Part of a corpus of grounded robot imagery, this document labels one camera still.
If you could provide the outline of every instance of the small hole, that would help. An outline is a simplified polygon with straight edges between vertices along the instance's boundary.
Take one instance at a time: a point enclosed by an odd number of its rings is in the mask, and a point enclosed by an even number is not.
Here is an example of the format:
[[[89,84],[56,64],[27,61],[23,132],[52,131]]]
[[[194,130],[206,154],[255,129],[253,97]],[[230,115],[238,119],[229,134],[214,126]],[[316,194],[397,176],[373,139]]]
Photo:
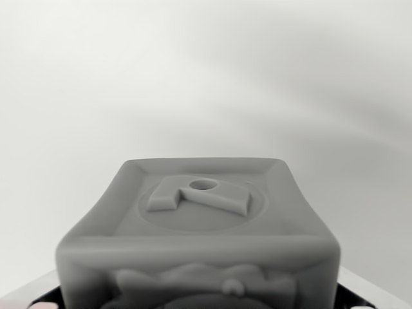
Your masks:
[[[215,188],[217,185],[216,182],[208,179],[195,180],[189,184],[190,188],[196,190],[209,190]]]

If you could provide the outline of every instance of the cube top face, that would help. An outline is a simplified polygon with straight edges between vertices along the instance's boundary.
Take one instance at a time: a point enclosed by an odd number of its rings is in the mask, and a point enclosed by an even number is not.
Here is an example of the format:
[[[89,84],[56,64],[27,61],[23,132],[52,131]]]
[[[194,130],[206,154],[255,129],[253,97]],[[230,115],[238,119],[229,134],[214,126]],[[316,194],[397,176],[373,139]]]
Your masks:
[[[84,220],[106,237],[330,235],[286,164],[265,158],[128,161]]]

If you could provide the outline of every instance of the gray cube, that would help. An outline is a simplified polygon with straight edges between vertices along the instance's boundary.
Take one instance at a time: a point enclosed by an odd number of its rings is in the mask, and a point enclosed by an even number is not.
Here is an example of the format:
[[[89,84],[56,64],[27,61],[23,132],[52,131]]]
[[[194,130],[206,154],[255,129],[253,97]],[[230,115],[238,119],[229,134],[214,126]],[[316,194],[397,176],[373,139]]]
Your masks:
[[[127,161],[56,251],[67,309],[332,309],[339,257],[267,158]]]

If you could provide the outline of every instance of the gray plastic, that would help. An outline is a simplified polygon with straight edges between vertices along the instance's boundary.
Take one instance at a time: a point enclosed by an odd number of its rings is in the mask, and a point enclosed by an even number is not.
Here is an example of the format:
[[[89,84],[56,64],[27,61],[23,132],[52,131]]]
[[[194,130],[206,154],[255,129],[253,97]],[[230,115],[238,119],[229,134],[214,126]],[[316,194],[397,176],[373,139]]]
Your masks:
[[[332,309],[340,249],[284,161],[127,161],[59,243],[67,309]]]

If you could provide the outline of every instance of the white background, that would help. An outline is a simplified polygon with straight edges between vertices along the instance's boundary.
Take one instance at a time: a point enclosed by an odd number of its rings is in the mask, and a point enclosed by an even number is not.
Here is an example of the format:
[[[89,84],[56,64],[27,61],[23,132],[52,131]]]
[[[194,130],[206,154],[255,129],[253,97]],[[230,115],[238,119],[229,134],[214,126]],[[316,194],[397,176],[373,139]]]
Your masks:
[[[1,1],[0,295],[128,159],[284,159],[342,264],[412,303],[409,1]]]

